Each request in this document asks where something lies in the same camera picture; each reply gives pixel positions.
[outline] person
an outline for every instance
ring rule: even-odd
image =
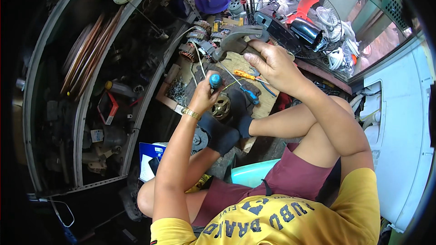
[[[249,44],[266,63],[254,54],[244,58],[302,104],[252,119],[242,92],[231,91],[232,127],[222,125],[205,113],[219,93],[211,95],[209,71],[188,106],[201,120],[183,114],[156,177],[138,193],[140,210],[153,218],[151,244],[376,244],[380,211],[372,153],[351,107],[304,77],[283,48]],[[190,156],[197,123],[211,139]],[[256,188],[214,178],[208,190],[185,193],[240,137],[251,136],[304,138],[288,144]],[[339,158],[341,186],[328,208],[315,197]],[[191,225],[204,226],[198,238]]]

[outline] leg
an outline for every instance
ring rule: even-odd
[[[209,147],[200,150],[189,158],[188,174],[185,181],[185,191],[193,187],[213,163],[220,158],[219,152]],[[198,211],[206,197],[207,190],[186,194],[186,204],[191,222],[196,218]],[[143,184],[138,192],[138,207],[144,215],[152,217],[154,201],[154,178]]]
[[[344,99],[337,96],[331,96],[331,99],[345,109],[338,113],[353,114],[350,105]],[[323,129],[304,104],[293,106],[268,117],[255,119],[251,122],[248,132],[252,136],[282,138],[304,136],[293,153],[315,166],[332,167],[339,158],[339,154],[331,145]]]

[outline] red box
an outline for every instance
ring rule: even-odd
[[[110,125],[112,123],[118,107],[118,103],[112,94],[105,91],[97,105],[97,110],[99,111],[100,117],[105,125]]]

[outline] wristwatch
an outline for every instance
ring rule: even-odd
[[[198,113],[194,112],[193,110],[189,109],[188,107],[184,107],[181,110],[182,113],[187,114],[193,118],[195,118],[196,120],[200,121],[201,119],[201,115],[199,115]]]

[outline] maroon shorts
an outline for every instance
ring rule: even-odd
[[[318,167],[304,161],[292,152],[297,146],[298,143],[286,145],[282,158],[268,172],[265,181],[271,188],[272,194],[284,194],[314,201],[333,167]],[[204,227],[226,207],[237,204],[247,197],[265,194],[264,183],[249,188],[240,184],[227,184],[214,178],[192,225]]]

